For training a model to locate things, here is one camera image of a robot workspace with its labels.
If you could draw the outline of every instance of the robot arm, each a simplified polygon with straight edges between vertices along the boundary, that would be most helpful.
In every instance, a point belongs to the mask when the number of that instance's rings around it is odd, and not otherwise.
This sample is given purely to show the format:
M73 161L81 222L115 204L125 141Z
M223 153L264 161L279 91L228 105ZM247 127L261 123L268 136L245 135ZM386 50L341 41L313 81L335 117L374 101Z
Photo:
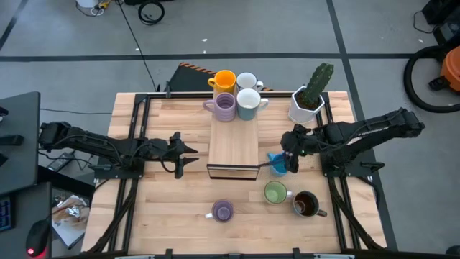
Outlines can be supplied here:
M335 166L345 166L355 157L394 137L417 137L425 128L413 112L400 108L360 122L337 122L306 129L300 124L281 139L287 170L297 173L298 156L327 153Z
M183 166L198 158L180 158L183 153L197 153L187 147L180 140L180 132L170 137L170 144L161 139L123 139L98 135L84 131L78 127L71 127L67 122L43 123L38 143L40 148L51 150L73 148L85 153L108 159L112 166L128 171L142 171L145 161L157 161L163 164L170 161L175 164L175 170L166 171L175 173L179 179L183 175Z

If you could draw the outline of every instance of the green mug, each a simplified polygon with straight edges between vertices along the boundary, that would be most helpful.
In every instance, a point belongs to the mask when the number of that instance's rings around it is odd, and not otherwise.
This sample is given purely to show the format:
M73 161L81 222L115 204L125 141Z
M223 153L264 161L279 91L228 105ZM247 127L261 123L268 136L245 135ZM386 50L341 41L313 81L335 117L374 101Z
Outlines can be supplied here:
M265 199L270 204L280 204L286 198L292 197L292 191L288 191L286 186L279 181L271 181L267 183L264 190Z

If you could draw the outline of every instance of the light blue mug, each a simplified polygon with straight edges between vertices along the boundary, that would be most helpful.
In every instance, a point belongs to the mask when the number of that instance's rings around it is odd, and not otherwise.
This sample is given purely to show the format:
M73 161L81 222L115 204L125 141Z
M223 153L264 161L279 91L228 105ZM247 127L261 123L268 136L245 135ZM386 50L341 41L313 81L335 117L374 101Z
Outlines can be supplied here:
M270 166L270 171L272 172L272 175L281 177L285 176L286 173L288 173L288 170L285 168L285 163L284 160L282 159L282 153L280 154L273 154L273 153L268 153L268 159L270 162L277 161L277 163L272 164Z
M268 106L268 99L260 98L260 94L254 89L241 90L236 96L238 116L245 121L254 119L257 112L265 110Z

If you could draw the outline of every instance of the white hexagonal pot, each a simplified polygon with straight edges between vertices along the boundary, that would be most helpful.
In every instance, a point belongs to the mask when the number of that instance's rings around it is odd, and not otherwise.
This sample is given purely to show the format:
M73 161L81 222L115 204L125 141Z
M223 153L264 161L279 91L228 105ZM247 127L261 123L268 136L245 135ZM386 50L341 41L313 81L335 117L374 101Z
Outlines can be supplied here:
M309 109L302 109L299 107L297 101L295 100L295 95L303 91L307 86L301 86L294 94L290 97L290 107L289 107L289 119L292 120L294 123L303 124L306 122L311 121L315 118L315 115L323 108L324 100L322 96L320 98L320 105L314 111Z

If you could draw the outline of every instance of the computer mouse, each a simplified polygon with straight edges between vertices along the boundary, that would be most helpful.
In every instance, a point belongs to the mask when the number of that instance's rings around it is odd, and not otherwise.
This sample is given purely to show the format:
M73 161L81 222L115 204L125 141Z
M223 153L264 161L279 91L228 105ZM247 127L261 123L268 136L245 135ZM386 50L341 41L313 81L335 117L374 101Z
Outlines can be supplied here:
M43 253L50 234L50 220L42 219L35 222L30 228L26 240L26 252L31 257L36 257Z

